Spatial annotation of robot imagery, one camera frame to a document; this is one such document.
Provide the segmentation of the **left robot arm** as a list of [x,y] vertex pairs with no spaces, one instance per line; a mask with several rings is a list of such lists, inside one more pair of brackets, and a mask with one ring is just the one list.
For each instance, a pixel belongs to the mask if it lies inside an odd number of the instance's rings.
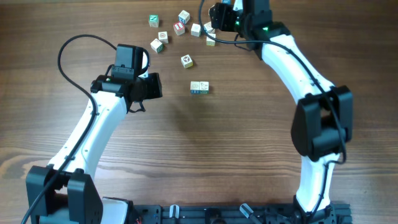
[[133,202],[100,197],[94,184],[101,155],[133,103],[162,97],[158,73],[149,73],[146,49],[116,46],[116,60],[91,84],[89,102],[61,150],[26,177],[29,209],[23,222],[137,223]]

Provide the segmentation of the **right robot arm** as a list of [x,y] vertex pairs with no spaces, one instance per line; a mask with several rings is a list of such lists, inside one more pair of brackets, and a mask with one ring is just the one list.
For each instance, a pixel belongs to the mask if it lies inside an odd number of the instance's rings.
[[278,74],[296,104],[290,134],[302,161],[300,185],[292,204],[266,207],[262,221],[350,223],[349,205],[332,203],[329,191],[353,135],[352,92],[317,72],[285,24],[273,20],[268,1],[218,2],[208,14],[212,28],[235,33],[233,45],[254,52]]

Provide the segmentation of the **wooden block number 8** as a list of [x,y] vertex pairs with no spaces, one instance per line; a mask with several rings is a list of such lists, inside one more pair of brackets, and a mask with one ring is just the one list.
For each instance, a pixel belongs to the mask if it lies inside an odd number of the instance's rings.
[[195,82],[195,81],[190,82],[190,93],[200,94],[200,82]]

